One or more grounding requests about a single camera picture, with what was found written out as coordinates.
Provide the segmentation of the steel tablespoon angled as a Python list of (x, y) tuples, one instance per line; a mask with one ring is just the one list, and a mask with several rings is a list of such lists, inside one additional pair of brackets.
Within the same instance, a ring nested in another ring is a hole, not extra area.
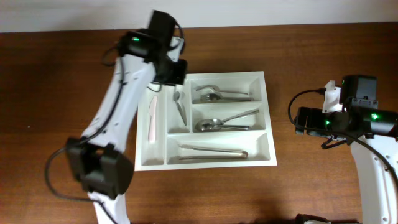
[(251, 115), (254, 115), (254, 114), (258, 114), (258, 113), (259, 113), (259, 109), (253, 109), (253, 110), (245, 111), (243, 113), (234, 115), (234, 116), (229, 117), (229, 118), (225, 118), (223, 120), (213, 118), (213, 119), (210, 119), (206, 124), (204, 124), (204, 127), (205, 128), (222, 127), (228, 121), (231, 121), (231, 120), (234, 120), (234, 119), (238, 119), (238, 118), (247, 117), (247, 116), (251, 116)]

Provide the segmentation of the steel serrated tongs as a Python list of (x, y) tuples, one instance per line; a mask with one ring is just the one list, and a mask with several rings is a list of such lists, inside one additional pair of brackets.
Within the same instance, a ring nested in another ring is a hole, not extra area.
[(249, 154), (239, 149), (219, 149), (198, 146), (180, 146), (176, 156), (178, 160), (222, 160), (222, 159), (247, 159)]

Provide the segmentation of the pink plastic knife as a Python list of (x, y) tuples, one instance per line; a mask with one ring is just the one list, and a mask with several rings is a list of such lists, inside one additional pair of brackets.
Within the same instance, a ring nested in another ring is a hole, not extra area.
[(153, 143), (156, 140), (157, 100), (158, 100), (158, 96), (155, 95), (152, 98), (152, 101), (151, 101), (150, 106), (149, 106), (149, 116), (150, 116), (150, 124), (149, 124), (149, 132), (148, 132), (148, 141), (149, 141), (149, 143)]

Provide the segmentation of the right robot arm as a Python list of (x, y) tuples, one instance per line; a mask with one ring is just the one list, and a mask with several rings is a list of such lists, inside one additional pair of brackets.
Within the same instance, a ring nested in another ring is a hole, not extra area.
[(322, 108), (300, 107), (290, 122), (297, 134), (325, 138), (322, 149), (346, 144), (354, 158), (363, 223), (397, 223), (397, 113), (380, 110), (377, 78), (347, 75), (315, 93)]

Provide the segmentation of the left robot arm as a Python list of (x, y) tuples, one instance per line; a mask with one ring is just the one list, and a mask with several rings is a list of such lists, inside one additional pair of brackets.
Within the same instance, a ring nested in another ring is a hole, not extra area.
[(153, 11), (148, 27), (117, 42), (114, 76), (105, 98), (80, 138), (65, 149), (72, 175), (95, 206), (98, 223), (129, 223), (125, 193), (134, 164), (123, 154), (138, 104), (150, 84), (181, 85), (187, 62), (180, 59), (184, 37), (170, 14)]

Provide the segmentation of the small steel teaspoon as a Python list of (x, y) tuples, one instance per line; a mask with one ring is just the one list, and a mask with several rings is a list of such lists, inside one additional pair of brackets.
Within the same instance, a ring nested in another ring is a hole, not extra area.
[(181, 104), (179, 102), (179, 99), (180, 99), (180, 93), (178, 91), (174, 92), (173, 101), (176, 104), (176, 107), (178, 109), (178, 112), (180, 113), (180, 116), (181, 116), (181, 119), (182, 119), (184, 125), (187, 125), (187, 117), (186, 117), (186, 115), (185, 115), (185, 113), (183, 111), (183, 108), (182, 108), (182, 106), (181, 106)]

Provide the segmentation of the steel tablespoon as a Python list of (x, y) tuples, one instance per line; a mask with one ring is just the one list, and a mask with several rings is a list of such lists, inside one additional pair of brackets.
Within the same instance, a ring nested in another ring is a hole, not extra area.
[(201, 132), (212, 132), (212, 131), (219, 131), (221, 129), (237, 129), (237, 130), (243, 130), (243, 131), (248, 131), (251, 129), (250, 126), (239, 126), (239, 125), (228, 125), (228, 124), (223, 124), (220, 120), (218, 119), (204, 119), (195, 125), (195, 130), (196, 131), (201, 131)]

